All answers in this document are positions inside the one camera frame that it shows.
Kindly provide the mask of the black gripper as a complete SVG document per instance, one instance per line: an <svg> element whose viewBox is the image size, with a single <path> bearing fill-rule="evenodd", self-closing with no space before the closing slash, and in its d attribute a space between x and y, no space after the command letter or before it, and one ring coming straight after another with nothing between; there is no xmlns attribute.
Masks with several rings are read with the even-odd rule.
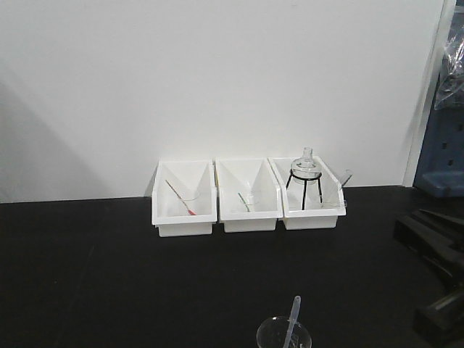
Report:
<svg viewBox="0 0 464 348"><path fill-rule="evenodd" d="M462 340L463 218L416 210L395 221L393 237L418 255L448 289L454 289L415 310L414 331L426 341Z"/></svg>

